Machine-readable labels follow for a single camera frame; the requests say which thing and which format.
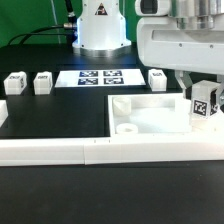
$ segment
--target white tray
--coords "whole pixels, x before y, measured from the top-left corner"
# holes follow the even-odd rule
[[[131,123],[138,127],[139,134],[188,133],[191,132],[189,112],[191,101],[182,94],[123,95],[131,99],[131,114],[117,116],[113,110],[113,99],[109,96],[109,124],[111,136],[119,135],[116,127]]]

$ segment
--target cable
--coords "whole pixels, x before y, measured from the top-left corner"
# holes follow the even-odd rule
[[[67,36],[68,34],[66,34],[66,33],[24,33],[24,34],[20,34],[20,35],[17,35],[17,36],[15,36],[15,37],[13,37],[9,42],[8,42],[8,44],[7,44],[7,46],[8,45],[11,45],[11,43],[15,40],[15,39],[17,39],[17,38],[19,38],[19,37],[23,37],[23,36],[29,36],[28,38],[30,38],[31,36],[57,36],[57,35],[60,35],[60,36]]]
[[[40,32],[43,32],[43,31],[48,31],[48,30],[53,30],[53,29],[61,29],[61,28],[64,28],[64,25],[55,25],[55,26],[43,27],[43,28],[40,28],[40,29],[36,29],[36,30],[32,31],[30,34],[25,35],[25,37],[19,42],[19,44],[23,44],[34,33],[40,33]]]
[[[68,22],[77,23],[77,17],[73,11],[71,0],[65,0],[65,5],[68,12]]]
[[[55,23],[55,25],[57,25],[58,24],[58,19],[57,19],[57,15],[56,15],[54,0],[51,0],[51,9],[52,9],[52,14],[53,14],[53,18],[54,18],[54,23]],[[61,44],[60,35],[58,36],[58,43]]]

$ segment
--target white robot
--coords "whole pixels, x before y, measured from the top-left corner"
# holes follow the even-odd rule
[[[201,128],[224,104],[224,1],[136,0],[139,57],[145,66],[175,70],[184,93],[192,88],[193,125]],[[218,76],[219,82],[193,85],[191,72]]]
[[[94,57],[128,52],[131,41],[126,39],[126,22],[119,11],[119,0],[83,0],[82,4],[74,52]]]

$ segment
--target white box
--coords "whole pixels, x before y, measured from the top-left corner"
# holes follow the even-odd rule
[[[110,135],[123,136],[117,131],[119,125],[127,125],[126,135],[152,133],[191,132],[191,101],[183,99],[182,93],[125,95],[131,99],[131,114],[117,116],[113,110],[113,99],[120,95],[108,96]]]
[[[5,100],[0,100],[0,127],[8,117],[8,110]]]
[[[148,82],[152,91],[166,91],[167,77],[162,70],[151,69],[148,71]]]
[[[33,81],[35,95],[50,94],[53,82],[51,72],[39,72]]]
[[[27,86],[25,72],[12,72],[5,80],[6,95],[20,95]]]
[[[219,105],[211,105],[211,93],[220,86],[219,83],[200,81],[192,86],[192,114],[204,118],[215,115]]]

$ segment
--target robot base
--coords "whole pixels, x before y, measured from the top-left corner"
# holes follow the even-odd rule
[[[85,48],[77,48],[73,46],[73,52],[75,54],[90,56],[90,57],[116,57],[122,54],[128,54],[131,52],[131,45],[111,49],[111,50],[89,50]]]

